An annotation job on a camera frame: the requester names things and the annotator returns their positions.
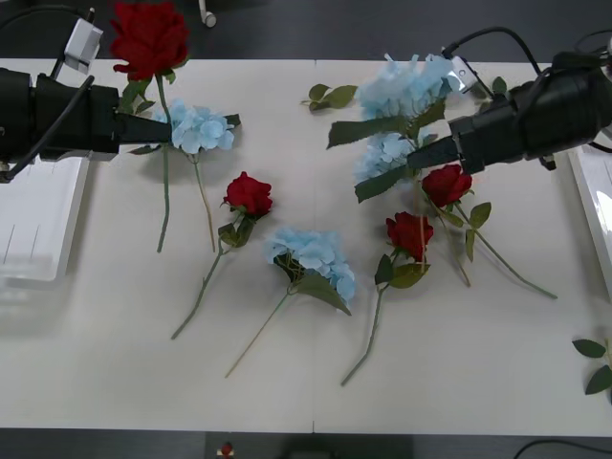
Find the flower stem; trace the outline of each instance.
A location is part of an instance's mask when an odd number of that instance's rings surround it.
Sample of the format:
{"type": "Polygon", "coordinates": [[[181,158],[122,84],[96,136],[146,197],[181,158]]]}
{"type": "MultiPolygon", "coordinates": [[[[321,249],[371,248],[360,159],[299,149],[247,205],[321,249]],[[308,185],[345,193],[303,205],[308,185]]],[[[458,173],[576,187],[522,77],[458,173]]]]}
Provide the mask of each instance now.
{"type": "Polygon", "coordinates": [[[204,296],[204,290],[206,289],[208,282],[210,281],[210,278],[212,277],[212,273],[214,273],[214,270],[217,268],[217,265],[219,264],[219,260],[221,259],[221,257],[225,255],[226,253],[227,253],[226,251],[223,251],[223,247],[221,247],[221,240],[219,240],[219,251],[217,252],[217,257],[214,259],[214,263],[212,263],[212,267],[210,268],[210,271],[208,271],[207,276],[202,281],[202,288],[200,289],[200,293],[198,294],[198,299],[196,299],[195,305],[193,306],[193,309],[189,313],[189,316],[187,316],[187,318],[181,324],[181,326],[177,329],[177,331],[174,332],[174,335],[172,335],[171,339],[176,339],[179,335],[181,335],[181,332],[183,331],[183,329],[187,327],[187,324],[193,319],[193,317],[195,316],[195,313],[198,312],[198,308],[200,307],[200,304],[202,303],[202,296],[204,296]]]}
{"type": "MultiPolygon", "coordinates": [[[[160,92],[160,100],[162,101],[162,107],[165,111],[165,116],[167,118],[167,122],[170,126],[172,126],[172,119],[170,118],[170,111],[168,110],[168,106],[165,103],[165,94],[164,94],[164,81],[161,75],[155,75],[155,80],[157,81],[157,88],[160,92]]],[[[164,147],[162,149],[162,156],[164,158],[164,205],[165,205],[165,214],[164,214],[164,222],[162,223],[162,232],[160,234],[160,240],[157,244],[157,253],[162,251],[164,247],[165,240],[165,231],[168,228],[168,220],[170,219],[170,186],[168,180],[168,149],[164,147]]]]}
{"type": "Polygon", "coordinates": [[[210,232],[210,244],[212,245],[212,252],[215,252],[215,244],[214,244],[214,231],[212,230],[212,214],[210,213],[210,204],[208,203],[207,195],[204,192],[204,186],[202,185],[202,179],[200,178],[200,169],[198,168],[198,163],[193,164],[193,168],[195,169],[195,177],[198,179],[198,187],[200,188],[200,194],[202,195],[202,201],[204,201],[204,207],[207,209],[207,217],[208,217],[208,231],[210,232]]]}
{"type": "Polygon", "coordinates": [[[471,229],[474,231],[474,233],[478,236],[478,238],[485,244],[485,246],[487,246],[487,249],[489,249],[493,255],[495,255],[499,261],[502,262],[502,264],[508,268],[508,270],[514,274],[514,276],[520,280],[522,283],[529,285],[531,288],[537,290],[538,292],[540,292],[543,295],[546,295],[552,299],[557,299],[558,296],[556,296],[555,294],[551,294],[550,292],[542,289],[541,287],[538,287],[536,284],[534,284],[533,282],[530,282],[529,280],[525,279],[522,275],[520,275],[519,273],[517,273],[514,268],[512,266],[510,266],[510,264],[508,264],[508,262],[506,260],[504,260],[504,258],[497,253],[497,251],[492,247],[491,244],[489,244],[489,241],[487,241],[487,239],[485,239],[483,237],[483,235],[480,233],[480,231],[478,229],[476,229],[471,223],[470,223],[470,219],[468,218],[468,215],[466,215],[466,213],[463,211],[463,209],[461,208],[461,205],[459,203],[455,203],[455,207],[459,210],[459,213],[461,213],[461,216],[466,220],[466,223],[468,223],[468,225],[470,225],[471,229]]]}
{"type": "Polygon", "coordinates": [[[262,327],[259,329],[259,331],[257,332],[257,335],[255,335],[255,338],[253,338],[251,340],[251,342],[249,343],[249,345],[247,346],[247,348],[244,350],[244,352],[242,354],[240,354],[240,357],[238,358],[238,360],[235,362],[234,365],[231,366],[231,368],[229,369],[228,373],[226,374],[226,378],[228,378],[231,374],[231,372],[233,370],[235,370],[236,366],[238,366],[238,363],[240,363],[240,361],[245,357],[245,355],[247,354],[247,352],[249,352],[249,349],[251,349],[251,347],[253,346],[253,344],[255,343],[255,340],[259,337],[259,335],[261,335],[261,332],[264,331],[264,328],[266,327],[266,325],[268,325],[268,322],[270,322],[270,320],[272,319],[273,315],[276,313],[276,311],[278,311],[280,309],[280,307],[283,305],[283,303],[285,302],[285,300],[290,296],[291,294],[289,293],[289,289],[287,289],[287,293],[285,294],[285,296],[282,297],[282,299],[280,300],[280,302],[276,305],[276,307],[274,308],[274,310],[272,311],[272,313],[270,314],[270,316],[268,317],[268,320],[266,320],[266,322],[262,325],[262,327]]]}
{"type": "Polygon", "coordinates": [[[383,293],[386,289],[389,288],[389,284],[385,285],[379,290],[379,299],[376,302],[376,313],[374,313],[374,323],[372,324],[372,332],[370,333],[370,340],[367,343],[367,349],[365,350],[365,354],[361,357],[360,361],[357,362],[357,365],[351,370],[346,378],[340,383],[342,387],[344,387],[350,380],[353,378],[353,375],[357,373],[357,370],[363,365],[365,360],[370,355],[370,351],[372,350],[372,345],[374,344],[374,336],[376,335],[376,330],[379,328],[379,313],[381,312],[381,304],[383,301],[383,293]]]}

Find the rose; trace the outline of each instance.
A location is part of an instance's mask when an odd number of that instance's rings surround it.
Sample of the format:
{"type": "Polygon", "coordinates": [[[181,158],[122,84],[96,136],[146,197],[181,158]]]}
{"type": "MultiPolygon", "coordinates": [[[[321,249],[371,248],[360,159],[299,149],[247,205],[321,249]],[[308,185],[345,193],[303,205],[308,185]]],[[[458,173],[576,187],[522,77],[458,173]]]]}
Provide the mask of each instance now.
{"type": "Polygon", "coordinates": [[[459,164],[432,170],[423,179],[423,190],[438,208],[458,201],[470,187],[471,176],[464,174],[459,164]]]}
{"type": "Polygon", "coordinates": [[[247,215],[262,217],[270,212],[272,206],[271,189],[271,185],[258,182],[243,172],[228,185],[228,195],[223,202],[233,208],[244,207],[247,215]]]}
{"type": "Polygon", "coordinates": [[[425,245],[433,236],[433,227],[427,217],[415,217],[408,212],[396,213],[395,220],[386,219],[386,233],[391,238],[393,247],[406,250],[416,261],[423,260],[423,241],[425,245]],[[423,220],[423,237],[421,235],[423,220]]]}
{"type": "Polygon", "coordinates": [[[111,23],[118,37],[111,45],[111,53],[127,61],[127,65],[115,65],[116,72],[124,72],[128,79],[138,81],[150,79],[185,61],[189,31],[172,3],[118,3],[115,13],[119,22],[111,23]]]}

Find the white table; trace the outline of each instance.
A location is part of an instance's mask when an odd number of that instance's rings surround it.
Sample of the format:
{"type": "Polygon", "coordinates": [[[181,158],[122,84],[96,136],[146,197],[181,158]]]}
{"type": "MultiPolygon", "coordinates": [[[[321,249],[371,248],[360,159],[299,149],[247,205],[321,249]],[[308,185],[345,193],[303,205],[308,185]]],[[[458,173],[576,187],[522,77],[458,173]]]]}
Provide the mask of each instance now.
{"type": "MultiPolygon", "coordinates": [[[[51,61],[0,64],[38,72],[51,61]]],[[[466,207],[493,202],[485,235],[559,300],[514,282],[480,245],[467,289],[436,223],[430,273],[385,296],[372,357],[339,387],[369,334],[384,218],[405,207],[395,191],[358,205],[352,169],[362,143],[325,150],[331,122],[356,119],[357,107],[312,116],[299,102],[317,82],[359,84],[380,65],[192,61],[181,69],[169,98],[243,120],[235,150],[212,152],[203,164],[216,226],[228,221],[217,205],[242,170],[272,183],[273,214],[222,262],[201,312],[170,341],[213,258],[190,165],[172,162],[170,225],[156,254],[160,158],[92,164],[63,288],[28,306],[1,305],[0,426],[608,435],[612,410],[603,395],[583,395],[594,366],[571,341],[610,335],[611,307],[562,158],[553,174],[537,162],[490,167],[466,199],[466,207]],[[341,232],[361,283],[354,314],[294,298],[224,380],[282,296],[284,274],[266,265],[261,241],[284,224],[341,232]]],[[[111,68],[98,61],[92,73],[98,84],[122,87],[111,68]]],[[[477,70],[509,83],[532,78],[521,64],[477,70]]]]}

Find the leaf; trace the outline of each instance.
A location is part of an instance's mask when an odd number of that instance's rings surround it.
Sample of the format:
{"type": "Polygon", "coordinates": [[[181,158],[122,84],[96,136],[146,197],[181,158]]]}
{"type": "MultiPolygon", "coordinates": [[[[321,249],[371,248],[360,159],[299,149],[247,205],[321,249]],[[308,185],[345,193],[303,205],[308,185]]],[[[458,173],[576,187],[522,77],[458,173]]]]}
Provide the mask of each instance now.
{"type": "Polygon", "coordinates": [[[238,242],[238,233],[233,223],[228,223],[217,230],[219,238],[231,247],[235,247],[238,242]]]}
{"type": "Polygon", "coordinates": [[[159,150],[160,148],[162,148],[161,145],[157,145],[157,146],[145,145],[145,146],[141,146],[140,148],[136,148],[135,150],[128,151],[128,153],[131,153],[132,155],[147,155],[149,153],[153,153],[154,151],[159,150]]]}
{"type": "Polygon", "coordinates": [[[139,106],[136,108],[136,114],[138,115],[142,113],[144,110],[148,110],[153,105],[155,105],[155,102],[153,100],[145,100],[144,102],[141,102],[139,106]]]}
{"type": "Polygon", "coordinates": [[[577,339],[572,341],[572,344],[585,357],[600,359],[605,355],[605,347],[591,339],[577,339]]]}
{"type": "Polygon", "coordinates": [[[329,86],[325,84],[316,84],[315,86],[310,88],[310,91],[308,92],[308,97],[310,98],[310,100],[319,101],[323,98],[323,96],[325,96],[325,93],[328,89],[329,86]]]}
{"type": "Polygon", "coordinates": [[[376,270],[374,276],[374,282],[376,285],[382,284],[383,282],[389,282],[393,278],[393,263],[391,258],[386,253],[381,257],[379,261],[379,268],[376,270]]]}
{"type": "Polygon", "coordinates": [[[240,124],[242,124],[242,121],[240,120],[240,115],[238,115],[237,113],[235,115],[227,115],[225,119],[228,124],[233,125],[233,128],[238,127],[240,124]]]}
{"type": "Polygon", "coordinates": [[[610,387],[612,387],[612,370],[610,370],[608,365],[604,365],[591,377],[591,381],[586,385],[584,393],[586,395],[593,395],[610,387]]]}
{"type": "Polygon", "coordinates": [[[329,131],[327,148],[352,143],[379,134],[381,132],[399,132],[406,130],[404,117],[376,118],[367,121],[336,121],[329,131]]]}
{"type": "Polygon", "coordinates": [[[322,102],[329,102],[332,108],[344,108],[351,102],[351,100],[353,100],[353,96],[355,95],[356,91],[357,86],[350,84],[346,86],[339,86],[325,96],[322,102]]]}
{"type": "Polygon", "coordinates": [[[508,91],[508,85],[506,84],[504,78],[498,76],[493,80],[491,89],[493,89],[493,92],[496,94],[504,94],[506,91],[508,91]]]}
{"type": "Polygon", "coordinates": [[[329,281],[320,274],[308,274],[295,285],[295,290],[299,294],[313,296],[314,298],[325,301],[327,304],[340,309],[346,315],[351,316],[338,292],[332,287],[329,281]]]}
{"type": "Polygon", "coordinates": [[[482,203],[471,210],[470,224],[479,229],[482,227],[491,215],[491,203],[482,203]]]}
{"type": "Polygon", "coordinates": [[[429,270],[429,265],[425,264],[425,269],[421,263],[410,263],[398,266],[393,273],[393,279],[389,285],[395,289],[407,289],[416,284],[429,270]]]}
{"type": "Polygon", "coordinates": [[[462,228],[463,227],[463,220],[461,220],[461,218],[459,218],[454,213],[450,213],[450,212],[447,212],[447,211],[442,211],[442,215],[444,216],[445,219],[447,219],[455,227],[457,227],[457,228],[462,228]]]}
{"type": "Polygon", "coordinates": [[[476,238],[476,233],[473,229],[468,229],[466,231],[466,253],[468,254],[468,258],[473,263],[474,261],[474,240],[476,238]]]}
{"type": "Polygon", "coordinates": [[[406,170],[407,167],[405,165],[401,165],[400,167],[386,171],[384,174],[367,179],[360,184],[357,184],[355,186],[355,194],[357,195],[359,202],[362,203],[366,199],[378,196],[379,194],[390,189],[399,180],[405,177],[406,170]]]}

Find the white tray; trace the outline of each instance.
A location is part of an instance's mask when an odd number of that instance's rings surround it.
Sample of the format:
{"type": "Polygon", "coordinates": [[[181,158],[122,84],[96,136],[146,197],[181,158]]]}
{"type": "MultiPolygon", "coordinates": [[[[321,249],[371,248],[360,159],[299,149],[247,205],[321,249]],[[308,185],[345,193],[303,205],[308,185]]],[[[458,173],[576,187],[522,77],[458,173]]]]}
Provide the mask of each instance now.
{"type": "Polygon", "coordinates": [[[0,283],[48,289],[66,273],[88,161],[36,160],[0,186],[0,283]]]}

